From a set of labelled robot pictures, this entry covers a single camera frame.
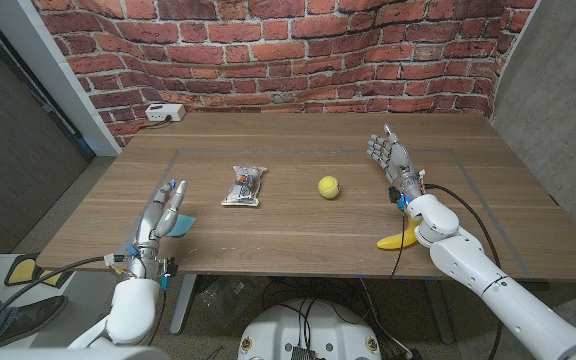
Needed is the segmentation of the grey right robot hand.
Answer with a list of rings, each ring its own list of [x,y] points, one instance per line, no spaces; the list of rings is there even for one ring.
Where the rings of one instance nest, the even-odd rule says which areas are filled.
[[[376,134],[368,142],[367,153],[381,166],[389,183],[394,186],[406,202],[422,196],[417,171],[404,145],[391,129],[384,124],[385,136]]]

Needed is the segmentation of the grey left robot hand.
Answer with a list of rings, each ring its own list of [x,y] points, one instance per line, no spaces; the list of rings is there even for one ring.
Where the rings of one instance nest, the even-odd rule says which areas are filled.
[[[150,258],[156,256],[161,238],[177,223],[187,185],[185,180],[177,184],[172,179],[156,192],[141,217],[135,236],[135,245],[140,252],[151,252]]]

